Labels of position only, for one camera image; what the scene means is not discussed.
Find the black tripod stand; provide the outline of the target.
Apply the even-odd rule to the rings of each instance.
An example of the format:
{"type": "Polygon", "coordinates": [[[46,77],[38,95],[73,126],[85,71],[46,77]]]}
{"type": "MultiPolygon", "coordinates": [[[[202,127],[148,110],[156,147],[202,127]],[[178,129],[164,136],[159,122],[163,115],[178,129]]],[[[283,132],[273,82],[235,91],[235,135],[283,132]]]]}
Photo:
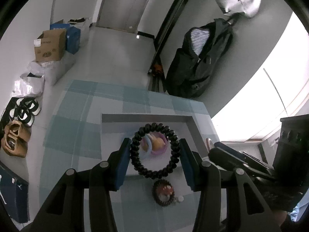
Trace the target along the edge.
{"type": "Polygon", "coordinates": [[[166,92],[166,79],[161,61],[161,52],[166,45],[166,42],[172,33],[172,30],[181,16],[185,6],[189,0],[174,0],[170,9],[168,10],[166,17],[159,29],[159,32],[154,39],[155,54],[152,59],[152,63],[148,70],[148,75],[151,76],[151,82],[149,90],[153,92],[160,92],[160,84],[162,89],[166,92]]]}

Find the brown shoes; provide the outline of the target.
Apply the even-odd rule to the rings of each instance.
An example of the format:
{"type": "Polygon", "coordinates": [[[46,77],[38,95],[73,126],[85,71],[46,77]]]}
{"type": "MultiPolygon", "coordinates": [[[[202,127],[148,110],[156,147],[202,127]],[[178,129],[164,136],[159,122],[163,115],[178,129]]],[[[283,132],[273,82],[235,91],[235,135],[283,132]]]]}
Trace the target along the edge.
{"type": "Polygon", "coordinates": [[[13,120],[4,128],[1,147],[9,156],[25,158],[30,137],[29,129],[21,122],[13,120]]]}

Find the white plastic bag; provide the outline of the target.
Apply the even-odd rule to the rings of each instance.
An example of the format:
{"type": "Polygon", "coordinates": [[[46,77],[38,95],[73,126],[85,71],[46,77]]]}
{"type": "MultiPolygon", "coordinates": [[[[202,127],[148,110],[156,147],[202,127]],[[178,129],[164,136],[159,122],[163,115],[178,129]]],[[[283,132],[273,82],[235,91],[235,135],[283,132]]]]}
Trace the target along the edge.
{"type": "Polygon", "coordinates": [[[39,97],[43,93],[44,84],[44,76],[24,73],[14,82],[11,97],[39,97]]]}

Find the small orange figurine clip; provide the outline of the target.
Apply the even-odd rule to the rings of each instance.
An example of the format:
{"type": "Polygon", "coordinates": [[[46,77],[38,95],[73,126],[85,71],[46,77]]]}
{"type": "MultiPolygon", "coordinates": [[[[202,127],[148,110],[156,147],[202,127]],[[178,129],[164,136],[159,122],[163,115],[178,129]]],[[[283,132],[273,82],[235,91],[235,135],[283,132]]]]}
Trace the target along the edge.
{"type": "Polygon", "coordinates": [[[174,193],[174,190],[170,185],[160,185],[157,192],[159,196],[165,196],[169,198],[174,193]]]}

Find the clear plastic bag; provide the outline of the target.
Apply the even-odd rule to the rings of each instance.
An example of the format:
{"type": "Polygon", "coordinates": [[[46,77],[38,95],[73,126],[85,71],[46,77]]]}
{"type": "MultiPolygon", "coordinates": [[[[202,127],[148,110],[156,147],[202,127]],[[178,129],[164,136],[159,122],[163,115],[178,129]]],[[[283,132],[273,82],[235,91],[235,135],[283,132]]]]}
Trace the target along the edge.
{"type": "Polygon", "coordinates": [[[59,61],[35,62],[28,64],[28,71],[36,76],[44,76],[49,86],[55,85],[75,64],[75,55],[65,52],[59,61]]]}

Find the black white sneakers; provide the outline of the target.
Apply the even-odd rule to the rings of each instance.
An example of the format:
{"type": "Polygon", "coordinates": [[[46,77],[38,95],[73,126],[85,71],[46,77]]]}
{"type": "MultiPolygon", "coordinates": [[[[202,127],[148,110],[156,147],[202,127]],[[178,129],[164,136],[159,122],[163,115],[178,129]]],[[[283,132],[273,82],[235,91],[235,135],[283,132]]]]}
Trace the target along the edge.
{"type": "Polygon", "coordinates": [[[41,112],[39,102],[34,97],[19,98],[13,109],[9,111],[11,121],[17,120],[26,127],[31,127],[35,116],[41,112]]]}

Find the grey open cardboard box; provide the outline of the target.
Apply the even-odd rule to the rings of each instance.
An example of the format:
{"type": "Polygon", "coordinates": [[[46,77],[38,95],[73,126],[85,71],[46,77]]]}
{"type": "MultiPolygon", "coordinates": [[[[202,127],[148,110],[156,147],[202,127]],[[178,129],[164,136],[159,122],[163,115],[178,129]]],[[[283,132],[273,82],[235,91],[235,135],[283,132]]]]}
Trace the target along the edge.
{"type": "MultiPolygon", "coordinates": [[[[162,114],[102,114],[101,155],[107,161],[117,151],[125,138],[132,139],[139,128],[146,124],[169,126],[179,139],[184,138],[192,151],[201,157],[207,156],[206,145],[197,121],[192,116],[162,114]]],[[[138,145],[139,158],[145,168],[160,170],[167,166],[171,156],[170,141],[159,131],[150,131],[138,145]]],[[[129,161],[126,175],[138,175],[129,161]]]]}

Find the black hanging jacket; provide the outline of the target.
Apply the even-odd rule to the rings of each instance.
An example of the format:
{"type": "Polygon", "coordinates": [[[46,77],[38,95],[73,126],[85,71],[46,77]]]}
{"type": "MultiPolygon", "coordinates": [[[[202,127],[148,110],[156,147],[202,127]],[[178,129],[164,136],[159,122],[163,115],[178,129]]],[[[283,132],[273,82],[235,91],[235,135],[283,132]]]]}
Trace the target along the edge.
{"type": "Polygon", "coordinates": [[[191,28],[185,34],[183,44],[177,49],[168,69],[167,92],[183,98],[200,97],[232,39],[232,24],[222,18],[191,28]]]}

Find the brown cardboard box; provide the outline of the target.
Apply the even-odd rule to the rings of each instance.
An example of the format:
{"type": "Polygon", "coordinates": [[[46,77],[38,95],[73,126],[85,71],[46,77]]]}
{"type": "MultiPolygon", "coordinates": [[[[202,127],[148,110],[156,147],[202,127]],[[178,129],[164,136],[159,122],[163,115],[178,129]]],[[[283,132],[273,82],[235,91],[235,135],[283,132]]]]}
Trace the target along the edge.
{"type": "Polygon", "coordinates": [[[59,61],[65,53],[66,30],[46,30],[34,40],[36,62],[59,61]]]}

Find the white bag with clothes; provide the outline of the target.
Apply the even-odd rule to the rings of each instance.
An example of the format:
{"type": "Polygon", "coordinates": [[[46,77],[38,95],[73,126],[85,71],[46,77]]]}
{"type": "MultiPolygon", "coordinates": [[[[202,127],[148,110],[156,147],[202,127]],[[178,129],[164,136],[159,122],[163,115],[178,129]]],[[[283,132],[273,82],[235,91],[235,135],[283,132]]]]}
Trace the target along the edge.
{"type": "Polygon", "coordinates": [[[79,19],[70,19],[68,23],[72,25],[73,27],[81,30],[80,47],[85,46],[88,42],[89,35],[90,35],[90,26],[92,23],[90,18],[83,17],[79,19]]]}

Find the grey door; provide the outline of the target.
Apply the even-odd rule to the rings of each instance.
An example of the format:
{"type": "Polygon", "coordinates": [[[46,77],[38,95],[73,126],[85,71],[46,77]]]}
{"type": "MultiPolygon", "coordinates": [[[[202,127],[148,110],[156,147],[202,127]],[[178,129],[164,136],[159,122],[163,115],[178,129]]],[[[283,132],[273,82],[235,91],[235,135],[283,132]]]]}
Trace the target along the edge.
{"type": "Polygon", "coordinates": [[[135,34],[149,0],[102,0],[97,27],[135,34]]]}

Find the blue shoe box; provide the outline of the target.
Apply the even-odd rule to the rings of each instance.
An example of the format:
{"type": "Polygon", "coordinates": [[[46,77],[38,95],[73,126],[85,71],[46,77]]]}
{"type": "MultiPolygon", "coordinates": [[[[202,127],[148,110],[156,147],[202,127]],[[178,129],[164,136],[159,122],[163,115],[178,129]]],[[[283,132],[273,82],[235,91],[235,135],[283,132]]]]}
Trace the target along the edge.
{"type": "Polygon", "coordinates": [[[70,54],[76,54],[80,47],[81,30],[74,27],[69,23],[64,23],[60,20],[50,25],[50,30],[53,29],[65,29],[66,30],[66,43],[65,50],[70,54]]]}

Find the dark blue Jordan box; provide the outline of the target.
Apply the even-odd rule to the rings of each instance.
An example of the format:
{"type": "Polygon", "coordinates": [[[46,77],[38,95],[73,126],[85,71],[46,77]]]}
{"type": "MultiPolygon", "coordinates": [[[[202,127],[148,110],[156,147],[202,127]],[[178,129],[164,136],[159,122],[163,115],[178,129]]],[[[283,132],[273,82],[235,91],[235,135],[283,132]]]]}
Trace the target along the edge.
{"type": "Polygon", "coordinates": [[[29,183],[1,162],[1,198],[12,219],[23,224],[29,221],[29,183]]]}

